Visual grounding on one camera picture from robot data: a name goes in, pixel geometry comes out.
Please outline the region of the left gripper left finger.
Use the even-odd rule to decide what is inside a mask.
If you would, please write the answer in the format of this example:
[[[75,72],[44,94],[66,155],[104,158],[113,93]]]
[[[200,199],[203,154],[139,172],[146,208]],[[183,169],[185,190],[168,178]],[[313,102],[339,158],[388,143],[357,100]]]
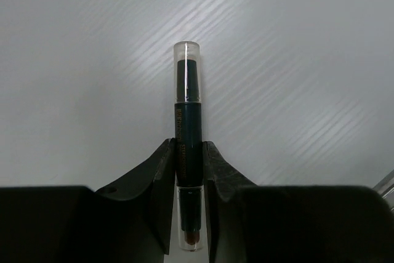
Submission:
[[[103,198],[102,262],[163,262],[169,254],[175,140],[166,139],[144,162],[98,189]]]

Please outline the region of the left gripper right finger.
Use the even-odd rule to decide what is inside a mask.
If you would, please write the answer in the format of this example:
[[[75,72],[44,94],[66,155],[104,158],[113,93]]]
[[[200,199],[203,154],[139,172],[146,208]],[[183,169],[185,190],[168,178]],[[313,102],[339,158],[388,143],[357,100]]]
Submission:
[[[258,186],[211,141],[203,143],[203,166],[209,262],[260,262]]]

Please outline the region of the black makeup stick clear caps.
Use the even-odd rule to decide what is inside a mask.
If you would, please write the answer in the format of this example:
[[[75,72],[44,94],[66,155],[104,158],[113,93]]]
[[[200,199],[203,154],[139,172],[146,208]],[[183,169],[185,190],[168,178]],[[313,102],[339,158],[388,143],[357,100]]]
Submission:
[[[200,48],[192,41],[174,45],[175,171],[179,245],[202,248],[203,140]]]

